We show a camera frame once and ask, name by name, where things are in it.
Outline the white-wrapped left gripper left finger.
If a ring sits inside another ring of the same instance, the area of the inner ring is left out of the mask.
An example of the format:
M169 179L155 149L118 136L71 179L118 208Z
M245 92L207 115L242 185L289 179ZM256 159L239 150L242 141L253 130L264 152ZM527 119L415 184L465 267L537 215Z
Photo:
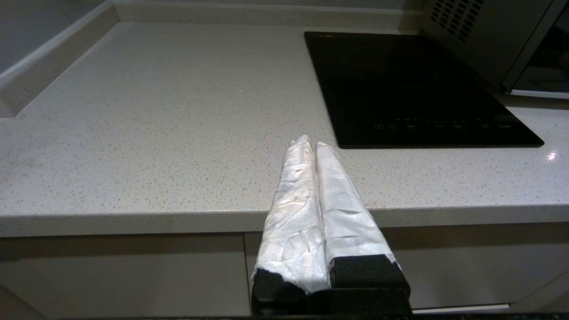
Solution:
M307 135L286 150L252 281L254 314L300 313L298 302L329 288L315 154Z

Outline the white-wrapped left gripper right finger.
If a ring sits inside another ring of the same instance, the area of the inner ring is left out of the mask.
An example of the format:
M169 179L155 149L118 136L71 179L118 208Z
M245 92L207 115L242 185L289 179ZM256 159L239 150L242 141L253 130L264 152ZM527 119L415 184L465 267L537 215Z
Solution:
M315 294L323 314L410 314L410 285L337 152L316 145L330 289Z

